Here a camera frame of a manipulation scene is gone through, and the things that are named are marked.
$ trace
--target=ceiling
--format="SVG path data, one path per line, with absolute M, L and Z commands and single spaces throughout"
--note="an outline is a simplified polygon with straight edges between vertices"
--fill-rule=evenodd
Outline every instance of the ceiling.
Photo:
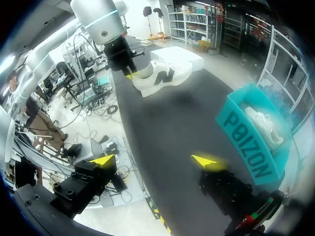
M 2 54 L 33 49 L 75 16 L 70 0 L 43 0 L 8 39 Z

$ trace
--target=teal shoe box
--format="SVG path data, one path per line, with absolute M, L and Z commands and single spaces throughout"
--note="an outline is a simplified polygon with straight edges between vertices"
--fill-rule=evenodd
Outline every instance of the teal shoe box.
M 258 112 L 269 114 L 283 143 L 270 151 L 244 109 L 251 106 Z M 250 83 L 229 94 L 216 117 L 217 124 L 229 137 L 244 161 L 255 185 L 281 179 L 292 142 L 291 131 L 276 107 L 254 84 Z

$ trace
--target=white shoe box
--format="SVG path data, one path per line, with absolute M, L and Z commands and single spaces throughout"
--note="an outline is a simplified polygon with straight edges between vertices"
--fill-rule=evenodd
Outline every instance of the white shoe box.
M 150 51 L 150 56 L 151 60 L 168 63 L 190 61 L 192 63 L 192 71 L 203 69 L 203 58 L 181 47 L 169 47 Z

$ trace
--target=bolt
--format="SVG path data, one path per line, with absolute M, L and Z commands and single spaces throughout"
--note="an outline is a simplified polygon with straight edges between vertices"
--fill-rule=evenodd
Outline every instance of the bolt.
M 38 199 L 40 199 L 40 196 L 39 196 L 38 194 L 35 194 L 35 195 L 34 195 L 34 199 L 35 199 L 35 200 L 38 200 Z
M 73 192 L 71 189 L 69 189 L 69 190 L 67 191 L 67 196 L 68 196 L 70 199 L 72 199 L 72 198 L 73 198 L 73 195 L 74 195 L 74 192 Z
M 76 178 L 76 177 L 77 177 L 77 173 L 71 172 L 71 177 L 72 177 L 72 178 Z
M 25 206 L 29 207 L 30 205 L 32 205 L 32 202 L 31 202 L 30 200 L 27 200 L 27 201 L 25 202 Z
M 101 33 L 101 35 L 102 35 L 103 37 L 106 37 L 106 36 L 108 35 L 108 32 L 107 32 L 107 31 L 103 31 L 103 32 Z
M 61 189 L 61 186 L 60 186 L 59 183 L 54 183 L 54 184 L 53 184 L 53 187 L 54 187 L 55 189 Z

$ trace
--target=white sneaker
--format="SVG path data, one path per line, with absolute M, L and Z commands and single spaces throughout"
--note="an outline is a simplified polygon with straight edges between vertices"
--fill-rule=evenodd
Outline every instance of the white sneaker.
M 149 66 L 131 75 L 132 84 L 141 91 L 143 97 L 147 97 L 163 87 L 178 86 L 192 73 L 192 63 L 166 63 L 152 60 Z
M 276 150 L 283 143 L 284 139 L 278 135 L 270 115 L 257 112 L 252 107 L 245 108 L 245 114 L 255 125 L 270 150 Z

